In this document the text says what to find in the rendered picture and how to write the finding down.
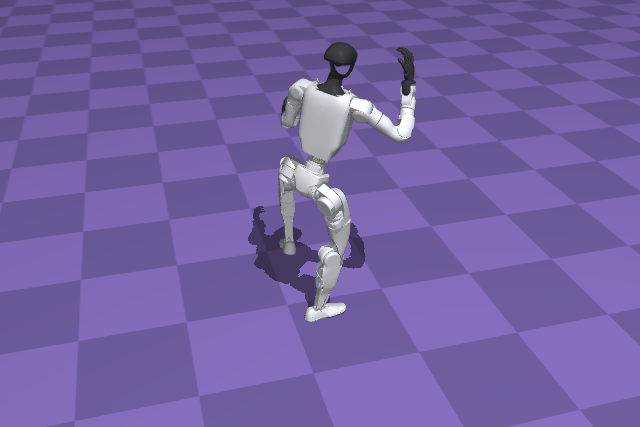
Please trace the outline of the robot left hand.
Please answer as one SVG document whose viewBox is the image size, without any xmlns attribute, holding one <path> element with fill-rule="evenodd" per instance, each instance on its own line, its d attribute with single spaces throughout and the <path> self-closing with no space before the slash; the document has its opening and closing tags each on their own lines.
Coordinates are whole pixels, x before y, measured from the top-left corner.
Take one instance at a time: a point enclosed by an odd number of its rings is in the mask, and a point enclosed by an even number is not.
<svg viewBox="0 0 640 427">
<path fill-rule="evenodd" d="M 287 97 L 285 98 L 285 100 L 283 101 L 283 105 L 282 105 L 282 114 L 283 114 L 283 112 L 285 111 L 285 106 L 286 106 L 287 98 L 288 98 L 288 96 L 287 96 Z M 282 114 L 281 114 L 281 116 L 282 116 Z"/>
</svg>

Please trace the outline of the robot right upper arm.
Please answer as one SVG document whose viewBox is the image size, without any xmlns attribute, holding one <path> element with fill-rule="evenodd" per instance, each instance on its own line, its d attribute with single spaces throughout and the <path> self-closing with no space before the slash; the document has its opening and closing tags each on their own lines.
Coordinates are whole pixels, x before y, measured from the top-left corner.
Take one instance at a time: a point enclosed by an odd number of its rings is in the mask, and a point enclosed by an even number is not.
<svg viewBox="0 0 640 427">
<path fill-rule="evenodd" d="M 398 134 L 399 125 L 394 126 L 391 120 L 376 109 L 369 100 L 354 97 L 350 104 L 350 113 L 356 122 L 369 124 L 395 142 L 404 142 L 411 136 L 402 138 Z"/>
</svg>

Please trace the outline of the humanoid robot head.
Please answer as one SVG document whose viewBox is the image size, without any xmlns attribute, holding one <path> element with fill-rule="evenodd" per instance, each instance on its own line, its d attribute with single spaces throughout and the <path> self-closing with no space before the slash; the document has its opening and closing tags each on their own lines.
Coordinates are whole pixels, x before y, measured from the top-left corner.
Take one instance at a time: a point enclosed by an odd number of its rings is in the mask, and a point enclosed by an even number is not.
<svg viewBox="0 0 640 427">
<path fill-rule="evenodd" d="M 356 50 L 349 44 L 337 42 L 328 47 L 324 54 L 324 59 L 330 62 L 330 73 L 325 83 L 318 84 L 319 91 L 338 97 L 344 95 L 342 90 L 342 80 L 350 75 L 357 60 Z M 338 73 L 335 66 L 350 65 L 345 75 Z"/>
</svg>

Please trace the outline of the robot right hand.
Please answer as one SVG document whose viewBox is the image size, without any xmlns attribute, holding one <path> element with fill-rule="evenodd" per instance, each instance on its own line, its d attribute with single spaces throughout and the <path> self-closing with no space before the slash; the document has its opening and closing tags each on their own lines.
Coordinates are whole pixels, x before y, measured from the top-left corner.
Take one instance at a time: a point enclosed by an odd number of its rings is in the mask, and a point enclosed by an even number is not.
<svg viewBox="0 0 640 427">
<path fill-rule="evenodd" d="M 401 66 L 404 69 L 405 80 L 402 81 L 402 93 L 403 95 L 409 95 L 411 84 L 416 83 L 416 81 L 413 80 L 414 79 L 413 55 L 409 50 L 407 50 L 404 47 L 398 47 L 398 49 L 396 50 L 400 51 L 403 54 L 404 61 L 405 61 L 404 63 L 403 60 L 398 58 L 398 62 L 401 64 Z"/>
</svg>

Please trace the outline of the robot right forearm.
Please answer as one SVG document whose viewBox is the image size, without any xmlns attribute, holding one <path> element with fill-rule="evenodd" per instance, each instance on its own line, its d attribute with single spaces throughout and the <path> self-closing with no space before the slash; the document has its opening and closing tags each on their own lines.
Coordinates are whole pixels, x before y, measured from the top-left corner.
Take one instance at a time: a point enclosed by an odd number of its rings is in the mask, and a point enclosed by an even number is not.
<svg viewBox="0 0 640 427">
<path fill-rule="evenodd" d="M 400 105 L 400 113 L 398 115 L 398 122 L 399 122 L 398 134 L 402 138 L 408 138 L 411 135 L 412 130 L 414 128 L 414 124 L 415 124 L 414 111 L 415 111 L 415 105 L 416 105 L 415 93 L 416 93 L 416 87 L 414 84 L 411 84 L 409 95 L 403 95 L 402 86 L 400 88 L 401 105 Z"/>
</svg>

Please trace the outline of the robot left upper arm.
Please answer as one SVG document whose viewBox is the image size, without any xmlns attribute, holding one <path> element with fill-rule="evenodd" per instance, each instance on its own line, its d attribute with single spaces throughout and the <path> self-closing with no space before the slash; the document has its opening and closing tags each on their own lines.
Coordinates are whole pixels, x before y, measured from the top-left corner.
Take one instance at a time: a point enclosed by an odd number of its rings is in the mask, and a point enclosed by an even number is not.
<svg viewBox="0 0 640 427">
<path fill-rule="evenodd" d="M 295 127 L 298 124 L 300 119 L 300 115 L 298 115 L 303 100 L 303 94 L 307 86 L 312 81 L 307 79 L 300 79 L 296 81 L 292 86 L 290 86 L 288 90 L 288 98 L 285 106 L 285 115 L 282 121 L 282 124 L 286 127 Z"/>
</svg>

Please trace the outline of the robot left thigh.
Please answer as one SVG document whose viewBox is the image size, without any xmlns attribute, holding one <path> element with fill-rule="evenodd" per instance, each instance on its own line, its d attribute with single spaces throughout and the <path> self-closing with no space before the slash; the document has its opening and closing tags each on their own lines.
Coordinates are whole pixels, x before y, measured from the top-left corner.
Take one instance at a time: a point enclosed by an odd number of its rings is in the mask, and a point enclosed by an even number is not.
<svg viewBox="0 0 640 427">
<path fill-rule="evenodd" d="M 294 156 L 289 155 L 281 159 L 278 178 L 284 182 L 284 190 L 291 190 L 291 179 L 298 164 L 303 162 Z"/>
</svg>

